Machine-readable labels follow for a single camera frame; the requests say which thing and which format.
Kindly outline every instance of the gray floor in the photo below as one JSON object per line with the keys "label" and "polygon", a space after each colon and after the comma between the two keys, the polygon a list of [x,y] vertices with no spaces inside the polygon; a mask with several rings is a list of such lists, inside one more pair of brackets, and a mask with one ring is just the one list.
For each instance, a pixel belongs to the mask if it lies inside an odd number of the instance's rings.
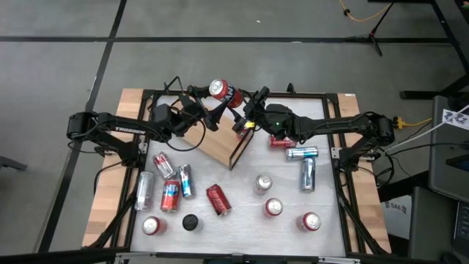
{"label": "gray floor", "polygon": [[[385,4],[344,1],[362,18]],[[469,27],[452,1],[439,1],[451,28],[469,52]],[[0,35],[108,36],[118,0],[0,2]],[[377,20],[356,23],[339,1],[129,1],[118,36],[346,37],[367,33]],[[444,37],[430,6],[395,4],[379,37]],[[0,254],[32,252],[68,150],[70,114],[81,111],[92,87],[104,43],[0,43],[0,155],[29,164],[26,172],[0,170]],[[184,85],[226,78],[245,89],[347,92],[361,111],[430,117],[431,102],[400,100],[402,89],[439,90],[463,73],[447,45],[371,46],[302,43],[116,43],[95,111],[115,112],[122,88],[161,88],[179,75]],[[414,129],[397,131],[397,141]],[[420,139],[412,144],[428,142]],[[92,144],[85,144],[90,149]],[[402,153],[414,174],[426,169],[428,150]],[[80,155],[51,250],[77,249],[92,204],[98,155]],[[387,161],[374,165],[379,172]],[[405,177],[398,170],[396,179]]]}

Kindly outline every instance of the tripod leg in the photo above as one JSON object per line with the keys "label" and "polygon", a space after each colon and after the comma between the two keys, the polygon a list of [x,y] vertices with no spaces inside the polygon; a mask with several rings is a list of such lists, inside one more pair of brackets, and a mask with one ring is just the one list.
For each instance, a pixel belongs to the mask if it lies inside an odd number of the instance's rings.
{"label": "tripod leg", "polygon": [[383,56],[383,53],[381,52],[381,48],[380,46],[378,45],[378,43],[376,42],[375,38],[374,38],[374,35],[373,34],[370,34],[369,35],[369,38],[372,40],[372,45],[375,49],[375,51],[378,53],[379,56]]}

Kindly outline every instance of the coca-cola can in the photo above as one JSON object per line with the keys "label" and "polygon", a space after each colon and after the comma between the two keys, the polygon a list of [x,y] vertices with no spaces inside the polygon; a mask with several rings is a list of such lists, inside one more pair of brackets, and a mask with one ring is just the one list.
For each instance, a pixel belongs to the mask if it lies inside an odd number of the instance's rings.
{"label": "coca-cola can", "polygon": [[296,224],[302,231],[316,231],[321,227],[321,218],[316,213],[309,212],[299,216]]}
{"label": "coca-cola can", "polygon": [[155,216],[149,216],[141,226],[145,235],[160,235],[166,231],[167,223],[164,219]]}
{"label": "coca-cola can", "polygon": [[243,102],[241,91],[229,85],[227,81],[215,79],[209,86],[210,94],[217,100],[224,102],[229,101],[228,107],[237,108]]}
{"label": "coca-cola can", "polygon": [[207,197],[217,213],[217,216],[225,216],[232,209],[225,193],[220,186],[214,184],[207,189]]}
{"label": "coca-cola can", "polygon": [[264,206],[264,215],[268,218],[279,216],[284,210],[284,205],[277,198],[270,198]]}

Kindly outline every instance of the wooden plank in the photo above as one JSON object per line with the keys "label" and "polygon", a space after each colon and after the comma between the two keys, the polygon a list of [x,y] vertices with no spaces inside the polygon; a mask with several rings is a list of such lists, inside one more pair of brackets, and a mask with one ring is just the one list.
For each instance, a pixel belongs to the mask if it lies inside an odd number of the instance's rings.
{"label": "wooden plank", "polygon": [[[358,109],[357,98],[355,95],[338,94],[338,98],[342,117],[351,117],[356,114],[360,114],[360,111]],[[347,143],[347,146],[352,146],[360,138],[361,135],[357,133],[345,134],[345,141]],[[372,165],[369,162],[360,161],[358,165],[373,171]],[[361,221],[368,229],[368,231],[372,234],[373,238],[376,239],[379,245],[387,252],[391,252],[391,246],[389,244],[388,233],[386,231],[384,215],[383,211],[381,210],[380,198],[378,197],[378,191],[376,189],[376,182],[374,181],[374,176],[371,173],[363,170],[353,172],[352,176]],[[358,248],[355,247],[355,229],[351,221],[349,221],[349,234],[350,240],[353,241],[352,250],[354,252],[357,252]]]}
{"label": "wooden plank", "polygon": [[[116,115],[120,117],[137,118],[139,115],[141,96],[143,89],[123,89]],[[132,141],[133,135],[129,133],[113,132],[113,136],[122,141]],[[107,155],[104,158],[103,167],[115,164],[120,161],[118,155]],[[134,169],[132,182],[135,182],[136,169]],[[115,166],[101,173],[97,184],[97,190],[91,212],[89,214],[88,224],[86,226],[83,246],[87,246],[96,241],[99,234],[110,224],[117,213],[119,206],[119,198],[124,184],[125,167]],[[122,225],[120,236],[125,235],[124,226]]]}

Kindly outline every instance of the sticker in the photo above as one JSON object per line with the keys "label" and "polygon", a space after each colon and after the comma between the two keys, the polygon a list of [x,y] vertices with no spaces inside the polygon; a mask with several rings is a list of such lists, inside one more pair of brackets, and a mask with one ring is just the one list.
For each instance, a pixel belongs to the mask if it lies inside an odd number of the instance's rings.
{"label": "sticker", "polygon": [[[457,114],[455,111],[449,111],[443,109],[443,118],[442,121],[450,119],[454,114]],[[458,128],[464,128],[469,130],[469,116],[466,114],[457,114],[453,119],[446,122],[446,124],[457,126]]]}

